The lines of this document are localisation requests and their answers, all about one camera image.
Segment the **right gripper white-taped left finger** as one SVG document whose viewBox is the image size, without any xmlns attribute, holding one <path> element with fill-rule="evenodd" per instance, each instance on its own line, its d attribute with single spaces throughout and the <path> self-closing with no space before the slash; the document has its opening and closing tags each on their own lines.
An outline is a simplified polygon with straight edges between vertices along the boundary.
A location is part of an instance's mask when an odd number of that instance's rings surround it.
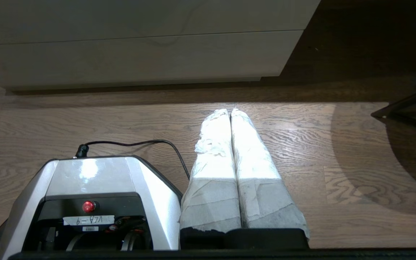
<svg viewBox="0 0 416 260">
<path fill-rule="evenodd" d="M 215 110 L 201 124 L 196 160 L 181 204 L 180 229 L 226 233 L 242 226 L 226 109 Z"/>
</svg>

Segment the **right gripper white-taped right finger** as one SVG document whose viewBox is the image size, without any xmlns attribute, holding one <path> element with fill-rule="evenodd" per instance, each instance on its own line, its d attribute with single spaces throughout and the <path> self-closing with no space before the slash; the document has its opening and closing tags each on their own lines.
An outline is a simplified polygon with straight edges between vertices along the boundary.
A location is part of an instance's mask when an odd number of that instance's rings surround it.
<svg viewBox="0 0 416 260">
<path fill-rule="evenodd" d="M 242 223 L 246 228 L 310 230 L 293 201 L 271 154 L 243 111 L 230 115 L 233 155 Z"/>
</svg>

